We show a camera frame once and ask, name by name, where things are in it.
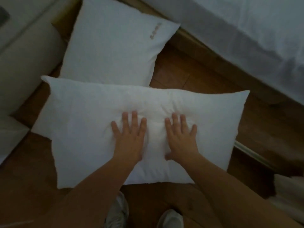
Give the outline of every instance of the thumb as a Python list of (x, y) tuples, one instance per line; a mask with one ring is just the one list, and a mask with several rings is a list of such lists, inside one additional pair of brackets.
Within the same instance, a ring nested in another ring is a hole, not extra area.
[(167, 161), (172, 160), (172, 153), (167, 153), (165, 155), (165, 160), (167, 160)]

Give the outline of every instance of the white sneaker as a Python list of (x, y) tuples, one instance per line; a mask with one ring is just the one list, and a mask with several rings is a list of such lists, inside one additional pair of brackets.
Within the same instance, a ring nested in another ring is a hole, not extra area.
[(122, 192), (116, 197), (112, 204), (107, 218), (105, 219), (104, 228), (124, 228), (129, 216), (129, 206)]
[(157, 228), (184, 228), (183, 216), (169, 209), (159, 219)]

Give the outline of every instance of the white bedsheet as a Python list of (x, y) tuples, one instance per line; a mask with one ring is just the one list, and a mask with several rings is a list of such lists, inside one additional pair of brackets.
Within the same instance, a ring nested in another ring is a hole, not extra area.
[(143, 0), (304, 105), (304, 0)]

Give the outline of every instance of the embroidered logo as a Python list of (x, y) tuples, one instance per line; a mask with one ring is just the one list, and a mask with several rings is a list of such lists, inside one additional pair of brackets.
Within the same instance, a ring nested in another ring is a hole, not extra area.
[(153, 38), (154, 38), (154, 36), (156, 35), (156, 32), (157, 32), (157, 30), (159, 29), (159, 27), (161, 26), (161, 22), (160, 23), (157, 23), (157, 26), (155, 26), (155, 29), (153, 30), (153, 32), (152, 32), (152, 34), (151, 34), (151, 36), (150, 36), (150, 38), (153, 40)]

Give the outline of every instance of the hand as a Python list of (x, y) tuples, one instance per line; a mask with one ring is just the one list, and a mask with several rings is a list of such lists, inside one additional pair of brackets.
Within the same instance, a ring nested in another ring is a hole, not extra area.
[(173, 113), (173, 126), (169, 118), (165, 119), (167, 137), (171, 149), (171, 153), (167, 154), (165, 159), (172, 159), (181, 165), (181, 163), (192, 156), (192, 154), (199, 154), (199, 151), (195, 140), (197, 125), (194, 124), (191, 132), (189, 132), (186, 116), (182, 114), (180, 119), (181, 125), (178, 122), (177, 114)]
[(128, 123), (128, 113), (123, 112), (123, 132), (121, 133), (116, 122), (111, 122), (112, 131), (116, 139), (113, 158), (120, 158), (134, 162), (134, 165), (142, 159), (141, 150), (147, 128), (147, 119), (142, 118), (138, 128), (137, 112), (132, 112), (131, 128)]

